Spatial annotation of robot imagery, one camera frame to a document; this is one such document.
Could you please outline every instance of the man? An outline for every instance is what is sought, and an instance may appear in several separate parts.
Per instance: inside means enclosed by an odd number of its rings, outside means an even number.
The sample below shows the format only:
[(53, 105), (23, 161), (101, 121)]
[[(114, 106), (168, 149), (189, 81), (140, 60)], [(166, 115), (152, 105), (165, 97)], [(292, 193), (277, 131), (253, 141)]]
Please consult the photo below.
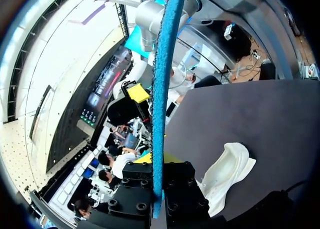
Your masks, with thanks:
[(109, 212), (108, 206), (109, 206), (108, 203), (105, 202), (105, 203), (99, 203), (98, 206), (93, 207), (92, 203), (90, 203), (88, 199), (84, 198), (84, 199), (77, 200), (74, 203), (74, 212), (77, 217), (84, 217), (88, 219), (91, 215), (90, 211), (92, 209), (107, 214)]
[(112, 128), (110, 128), (110, 133), (113, 134), (113, 137), (115, 139), (118, 139), (120, 142), (123, 142), (126, 139), (126, 135), (124, 133), (122, 133), (119, 129), (118, 130), (113, 130)]
[(172, 102), (181, 103), (186, 93), (193, 88), (204, 88), (216, 85), (221, 85), (221, 82), (213, 75), (208, 75), (198, 83), (195, 83), (195, 75), (187, 75), (177, 67), (171, 68), (170, 85), (168, 98)]
[(138, 152), (131, 148), (124, 147), (122, 151), (124, 152), (124, 154), (119, 155), (116, 158), (116, 160), (113, 159), (113, 157), (110, 155), (104, 154), (104, 156), (103, 155), (100, 156), (100, 160), (103, 161), (103, 164), (105, 166), (111, 167), (113, 176), (110, 172), (108, 172), (108, 173), (105, 173), (105, 177), (107, 179), (104, 179), (104, 181), (109, 183), (109, 185), (111, 186), (116, 185), (116, 183), (113, 182), (113, 180), (119, 181), (119, 179), (121, 180), (124, 178), (122, 174), (122, 170), (124, 169), (125, 165), (128, 162), (134, 162), (137, 159), (139, 159)]
[(107, 171), (107, 170), (101, 170), (101, 171), (99, 171), (98, 176), (99, 176), (99, 179), (100, 179), (101, 181), (104, 181), (104, 182), (106, 182), (106, 183), (109, 182), (109, 178), (112, 178), (111, 182), (108, 183), (108, 184), (109, 184), (109, 188), (110, 188), (111, 190), (115, 190), (115, 187), (116, 187), (118, 184), (120, 184), (120, 182), (121, 182), (121, 179), (120, 179), (120, 178), (118, 178), (118, 177), (116, 177), (116, 176), (112, 177), (111, 173), (110, 173), (109, 171)]

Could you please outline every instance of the black table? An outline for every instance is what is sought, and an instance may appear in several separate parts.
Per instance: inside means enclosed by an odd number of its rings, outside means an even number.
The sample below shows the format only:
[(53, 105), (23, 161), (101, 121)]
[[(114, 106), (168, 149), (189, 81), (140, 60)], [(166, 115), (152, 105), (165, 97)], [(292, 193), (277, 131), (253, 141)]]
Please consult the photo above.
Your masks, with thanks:
[[(200, 182), (224, 151), (243, 143), (256, 159), (250, 174), (227, 193), (227, 220), (268, 193), (307, 180), (320, 148), (320, 84), (267, 80), (189, 91), (166, 129), (164, 150), (190, 161)], [(304, 185), (290, 192), (296, 200)], [(165, 228), (161, 220), (153, 228)]]

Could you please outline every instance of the white shirt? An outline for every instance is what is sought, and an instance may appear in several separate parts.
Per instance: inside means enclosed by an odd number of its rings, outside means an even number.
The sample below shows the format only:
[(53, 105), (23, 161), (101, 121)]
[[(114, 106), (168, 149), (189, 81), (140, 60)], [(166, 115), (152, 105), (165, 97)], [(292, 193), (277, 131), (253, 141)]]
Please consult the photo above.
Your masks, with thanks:
[(186, 74), (184, 71), (178, 69), (175, 66), (172, 67), (172, 69), (174, 71), (174, 74), (172, 77), (170, 77), (168, 98), (172, 102), (176, 102), (180, 96), (184, 96), (189, 90), (195, 88), (195, 85), (191, 81), (188, 81), (187, 79), (185, 79)]
[(119, 179), (123, 179), (122, 170), (125, 168), (128, 162), (134, 162), (139, 157), (132, 152), (119, 155), (113, 163), (112, 174)]

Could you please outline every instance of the pegboard wall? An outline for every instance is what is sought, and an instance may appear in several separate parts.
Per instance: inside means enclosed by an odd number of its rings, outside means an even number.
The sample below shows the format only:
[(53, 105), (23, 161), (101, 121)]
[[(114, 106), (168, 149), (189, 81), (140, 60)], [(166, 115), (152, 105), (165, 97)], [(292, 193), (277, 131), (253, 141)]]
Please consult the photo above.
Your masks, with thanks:
[(41, 173), (31, 160), (30, 149), (33, 142), (29, 138), (29, 133), (32, 121), (33, 116), (28, 116), (0, 126), (0, 155), (14, 186), (28, 203), (31, 203), (31, 199), (25, 188), (29, 186), (30, 191), (41, 190), (48, 180), (87, 144), (84, 140), (47, 174)]

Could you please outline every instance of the display screen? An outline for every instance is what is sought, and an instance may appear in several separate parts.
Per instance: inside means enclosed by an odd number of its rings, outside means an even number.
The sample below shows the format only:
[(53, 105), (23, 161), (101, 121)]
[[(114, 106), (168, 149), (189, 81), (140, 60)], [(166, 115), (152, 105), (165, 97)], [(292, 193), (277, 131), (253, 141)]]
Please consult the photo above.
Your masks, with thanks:
[(99, 165), (99, 161), (97, 158), (93, 158), (93, 160), (90, 162), (90, 166), (97, 168)]
[(84, 170), (82, 176), (83, 176), (84, 178), (86, 178), (86, 179), (89, 179), (89, 178), (91, 178), (91, 177), (94, 175), (94, 173), (95, 173), (95, 172), (94, 172), (93, 170), (91, 170), (90, 168), (87, 168), (87, 169)]
[(90, 126), (95, 127), (106, 99), (112, 94), (124, 70), (131, 64), (131, 57), (129, 50), (121, 45), (102, 70), (81, 114), (81, 119)]

